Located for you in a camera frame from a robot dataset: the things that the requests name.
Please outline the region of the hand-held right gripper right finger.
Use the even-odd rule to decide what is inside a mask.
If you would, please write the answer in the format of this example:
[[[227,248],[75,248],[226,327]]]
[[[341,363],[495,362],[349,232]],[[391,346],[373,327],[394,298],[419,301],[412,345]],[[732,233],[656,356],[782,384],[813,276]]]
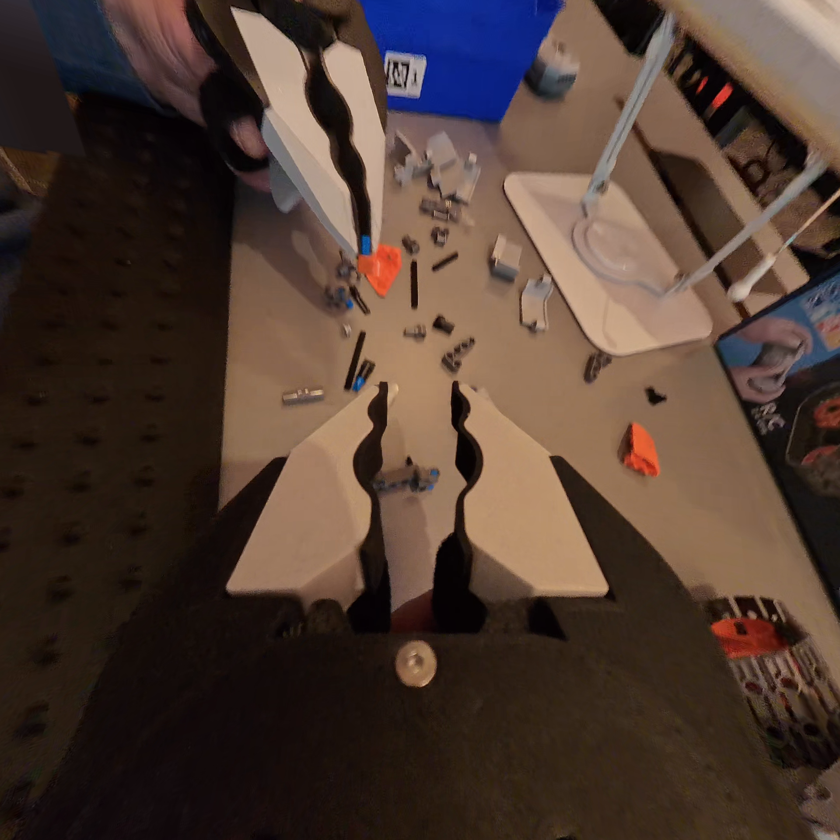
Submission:
[[[453,383],[450,410],[465,482],[450,534],[450,622],[484,624],[494,604],[605,596],[549,450],[470,385]]]

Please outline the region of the light grey bracket piece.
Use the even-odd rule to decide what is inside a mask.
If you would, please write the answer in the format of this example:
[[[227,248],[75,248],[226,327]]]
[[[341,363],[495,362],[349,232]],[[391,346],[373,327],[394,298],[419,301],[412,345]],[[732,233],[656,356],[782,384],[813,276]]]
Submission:
[[[520,324],[533,333],[549,328],[548,303],[554,290],[551,274],[528,279],[520,294]]]
[[[513,282],[519,274],[522,247],[499,234],[490,252],[490,274],[499,280]]]

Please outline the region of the medium black axle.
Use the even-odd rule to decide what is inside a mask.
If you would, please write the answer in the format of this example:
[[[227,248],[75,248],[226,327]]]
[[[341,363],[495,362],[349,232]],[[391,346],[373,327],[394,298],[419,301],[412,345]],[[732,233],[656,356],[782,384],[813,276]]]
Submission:
[[[346,392],[351,392],[354,388],[354,384],[356,378],[358,376],[358,371],[361,365],[361,354],[362,349],[364,347],[364,342],[366,339],[366,331],[361,330],[359,332],[358,338],[353,348],[353,353],[351,355],[350,366],[344,381],[343,389]]]

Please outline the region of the orange triangular panel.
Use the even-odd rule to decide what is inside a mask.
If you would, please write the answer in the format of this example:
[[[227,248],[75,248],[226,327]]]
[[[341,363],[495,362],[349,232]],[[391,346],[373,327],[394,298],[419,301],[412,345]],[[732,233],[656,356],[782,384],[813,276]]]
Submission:
[[[400,248],[379,244],[375,252],[360,255],[357,270],[371,284],[379,298],[384,298],[391,289],[403,266],[403,252]]]
[[[630,423],[619,447],[618,456],[626,468],[647,478],[660,475],[655,441],[639,423]]]

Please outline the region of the person's left hand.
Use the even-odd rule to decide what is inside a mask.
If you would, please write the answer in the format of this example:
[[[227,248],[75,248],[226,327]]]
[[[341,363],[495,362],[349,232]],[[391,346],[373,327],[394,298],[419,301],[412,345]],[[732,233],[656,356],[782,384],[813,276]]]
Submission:
[[[152,98],[206,127],[200,89],[216,70],[187,20],[183,1],[104,1],[103,13]]]

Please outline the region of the person's left forearm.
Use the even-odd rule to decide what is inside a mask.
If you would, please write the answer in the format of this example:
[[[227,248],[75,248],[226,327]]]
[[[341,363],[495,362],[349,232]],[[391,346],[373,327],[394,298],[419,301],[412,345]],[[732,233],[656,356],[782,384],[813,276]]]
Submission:
[[[68,93],[101,95],[166,112],[132,69],[99,1],[31,4]]]

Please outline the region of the white book stand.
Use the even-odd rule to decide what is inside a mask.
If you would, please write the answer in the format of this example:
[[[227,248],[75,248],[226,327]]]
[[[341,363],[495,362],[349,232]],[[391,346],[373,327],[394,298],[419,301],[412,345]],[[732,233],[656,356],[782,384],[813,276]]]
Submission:
[[[662,2],[621,115],[591,176],[514,172],[504,192],[596,349],[629,356],[707,339],[693,291],[831,166],[838,166],[838,2]],[[611,185],[618,156],[682,24],[757,98],[810,141],[801,174],[699,268],[678,275],[634,202]]]

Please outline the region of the blue plastic bin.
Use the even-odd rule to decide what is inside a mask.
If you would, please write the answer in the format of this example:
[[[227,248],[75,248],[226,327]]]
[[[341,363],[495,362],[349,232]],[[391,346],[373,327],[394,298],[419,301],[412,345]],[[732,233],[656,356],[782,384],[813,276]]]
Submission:
[[[503,120],[563,1],[363,1],[388,109]]]

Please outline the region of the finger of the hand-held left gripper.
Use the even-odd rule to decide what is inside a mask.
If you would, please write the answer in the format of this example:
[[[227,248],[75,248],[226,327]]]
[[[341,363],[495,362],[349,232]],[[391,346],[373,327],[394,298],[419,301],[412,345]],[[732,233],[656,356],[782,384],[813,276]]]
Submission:
[[[385,130],[361,52],[334,41],[322,52],[323,116],[339,186],[348,198],[348,248],[360,235],[381,240],[385,182]]]
[[[306,54],[257,12],[236,8],[234,21],[268,98],[260,131],[271,156],[276,205],[288,213],[304,202],[339,246],[357,256],[352,196],[335,168],[329,137],[310,108]]]

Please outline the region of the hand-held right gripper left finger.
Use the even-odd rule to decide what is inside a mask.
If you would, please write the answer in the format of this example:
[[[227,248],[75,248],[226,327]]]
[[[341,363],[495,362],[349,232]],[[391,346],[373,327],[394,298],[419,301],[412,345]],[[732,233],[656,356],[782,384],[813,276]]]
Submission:
[[[365,388],[291,450],[231,573],[231,596],[335,601],[389,617],[391,580],[373,488],[396,384]]]

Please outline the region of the small grey blue device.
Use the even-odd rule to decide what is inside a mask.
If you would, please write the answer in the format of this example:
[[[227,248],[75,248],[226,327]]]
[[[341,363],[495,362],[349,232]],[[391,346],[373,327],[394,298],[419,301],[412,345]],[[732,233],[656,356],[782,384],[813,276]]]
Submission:
[[[525,81],[540,98],[562,100],[572,90],[580,72],[579,57],[565,44],[546,38],[540,45]]]

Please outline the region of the robot kit box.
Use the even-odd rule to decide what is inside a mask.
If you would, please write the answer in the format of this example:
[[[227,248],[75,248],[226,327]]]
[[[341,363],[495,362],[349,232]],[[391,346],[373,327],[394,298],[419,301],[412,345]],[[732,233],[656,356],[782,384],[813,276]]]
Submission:
[[[723,333],[714,350],[838,608],[838,266]]]

